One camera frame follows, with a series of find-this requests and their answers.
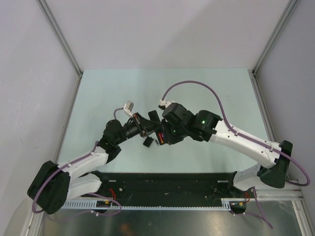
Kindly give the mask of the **red battery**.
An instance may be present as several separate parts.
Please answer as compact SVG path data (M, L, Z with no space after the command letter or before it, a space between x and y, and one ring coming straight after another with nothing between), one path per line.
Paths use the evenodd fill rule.
M159 136L160 144L163 145L164 144L163 134L160 132L158 136Z

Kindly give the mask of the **black remote control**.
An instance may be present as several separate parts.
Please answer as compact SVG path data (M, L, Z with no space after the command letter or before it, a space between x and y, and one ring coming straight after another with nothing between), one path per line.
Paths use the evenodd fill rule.
M164 132L163 132L163 127L162 127L162 123L159 119L158 113L156 110L150 111L148 112L148 116L150 118L151 121L153 121L155 124L155 134L157 137L157 141L159 143L159 145L164 145L166 144L165 140L164 140Z

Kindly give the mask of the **black battery cover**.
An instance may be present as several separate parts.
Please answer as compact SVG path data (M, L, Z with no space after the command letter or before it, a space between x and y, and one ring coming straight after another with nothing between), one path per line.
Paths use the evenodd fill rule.
M154 139L151 137L147 137L145 141L143 142L143 146L149 148L151 144L153 143Z

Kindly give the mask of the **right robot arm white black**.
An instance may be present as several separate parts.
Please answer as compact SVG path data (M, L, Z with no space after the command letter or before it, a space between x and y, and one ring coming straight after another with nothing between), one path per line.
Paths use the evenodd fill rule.
M232 197L239 197L244 191L254 186L267 185L282 189L285 187L292 144L259 139L241 130L232 131L220 116L201 110L193 114L183 105L173 101L160 101L162 113L162 134L159 139L169 145L190 137L199 142L212 142L231 148L257 162L256 165L237 171L227 185L227 192Z

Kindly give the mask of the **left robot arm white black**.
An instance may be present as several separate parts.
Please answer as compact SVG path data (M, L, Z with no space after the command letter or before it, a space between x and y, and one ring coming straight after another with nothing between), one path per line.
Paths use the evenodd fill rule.
M116 119L110 120L102 138L89 153L64 163L45 162L27 190L27 195L33 200L33 213L53 214L67 200L85 194L106 195L108 183L91 170L114 160L121 151L119 145L126 140L137 135L145 138L158 131L161 123L157 112L153 110L148 115L144 118L135 113L124 125Z

